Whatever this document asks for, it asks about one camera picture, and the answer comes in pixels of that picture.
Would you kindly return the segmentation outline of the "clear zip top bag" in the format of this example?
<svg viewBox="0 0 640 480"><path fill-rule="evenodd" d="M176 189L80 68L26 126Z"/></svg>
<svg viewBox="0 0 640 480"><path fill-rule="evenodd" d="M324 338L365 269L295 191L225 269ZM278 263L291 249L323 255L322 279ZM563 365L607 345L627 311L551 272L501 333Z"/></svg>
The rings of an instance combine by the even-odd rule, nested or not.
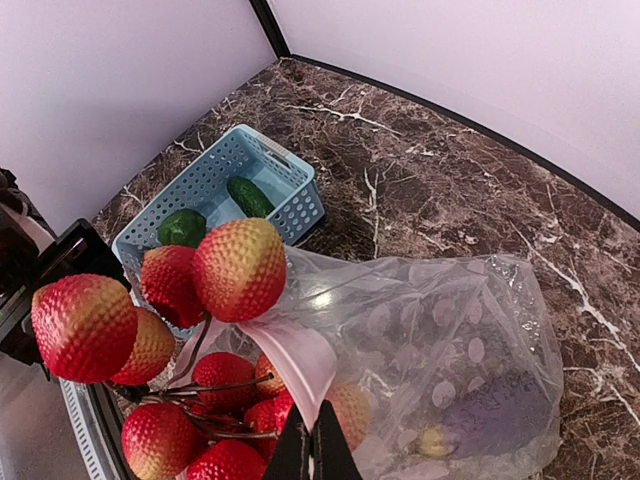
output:
<svg viewBox="0 0 640 480"><path fill-rule="evenodd" d="M350 263L287 250L272 313L321 335L334 380L359 387L371 418L353 458L362 479L523 479L559 443L562 360L529 263L512 256ZM497 456L435 459L421 431L465 394L510 372L532 374L552 403L546 429Z"/></svg>

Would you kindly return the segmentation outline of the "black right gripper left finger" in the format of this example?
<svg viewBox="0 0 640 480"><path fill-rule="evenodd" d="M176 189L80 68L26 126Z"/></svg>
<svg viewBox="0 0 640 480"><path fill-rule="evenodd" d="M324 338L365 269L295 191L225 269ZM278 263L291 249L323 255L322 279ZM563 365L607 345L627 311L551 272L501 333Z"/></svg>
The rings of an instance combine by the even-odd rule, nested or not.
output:
<svg viewBox="0 0 640 480"><path fill-rule="evenodd" d="M310 480L311 435L293 405L263 480Z"/></svg>

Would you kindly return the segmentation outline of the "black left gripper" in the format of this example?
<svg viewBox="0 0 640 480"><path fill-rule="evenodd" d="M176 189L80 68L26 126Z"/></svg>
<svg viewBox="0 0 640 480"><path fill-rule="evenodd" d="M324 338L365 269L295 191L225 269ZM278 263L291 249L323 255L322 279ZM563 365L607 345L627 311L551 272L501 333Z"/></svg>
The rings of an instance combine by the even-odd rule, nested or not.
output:
<svg viewBox="0 0 640 480"><path fill-rule="evenodd" d="M32 325L33 300L60 279L82 273L125 282L122 264L86 219L76 220L1 294L3 355L27 366L44 365Z"/></svg>

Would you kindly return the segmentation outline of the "purple eggplant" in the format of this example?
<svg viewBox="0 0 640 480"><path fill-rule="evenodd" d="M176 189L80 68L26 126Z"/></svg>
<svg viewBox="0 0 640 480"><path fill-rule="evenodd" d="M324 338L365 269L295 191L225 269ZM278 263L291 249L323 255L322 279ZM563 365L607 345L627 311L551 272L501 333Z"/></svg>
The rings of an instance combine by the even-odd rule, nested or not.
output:
<svg viewBox="0 0 640 480"><path fill-rule="evenodd" d="M512 452L544 432L551 412L552 403L532 374L510 372L444 409L421 431L418 451L446 460Z"/></svg>

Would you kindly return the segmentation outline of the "red lychee bunch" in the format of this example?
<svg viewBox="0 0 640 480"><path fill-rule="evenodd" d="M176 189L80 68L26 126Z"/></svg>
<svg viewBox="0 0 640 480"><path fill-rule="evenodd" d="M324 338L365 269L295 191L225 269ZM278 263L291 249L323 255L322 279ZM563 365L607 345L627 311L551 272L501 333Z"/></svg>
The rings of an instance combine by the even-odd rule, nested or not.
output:
<svg viewBox="0 0 640 480"><path fill-rule="evenodd" d="M272 313L287 270L276 228L244 218L197 248L146 252L147 308L110 277L62 278L33 300L40 355L55 376L108 385L134 404L121 444L139 479L262 479L292 406L312 442L324 400L353 456L371 418L367 398L335 382L321 335Z"/></svg>

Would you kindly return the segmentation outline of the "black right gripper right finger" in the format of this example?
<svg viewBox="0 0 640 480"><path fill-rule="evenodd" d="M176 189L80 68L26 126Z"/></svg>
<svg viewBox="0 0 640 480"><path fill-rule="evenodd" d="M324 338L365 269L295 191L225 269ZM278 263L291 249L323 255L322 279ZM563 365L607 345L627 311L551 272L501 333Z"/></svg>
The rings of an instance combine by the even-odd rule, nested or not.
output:
<svg viewBox="0 0 640 480"><path fill-rule="evenodd" d="M313 480L362 480L332 404L324 400L312 431Z"/></svg>

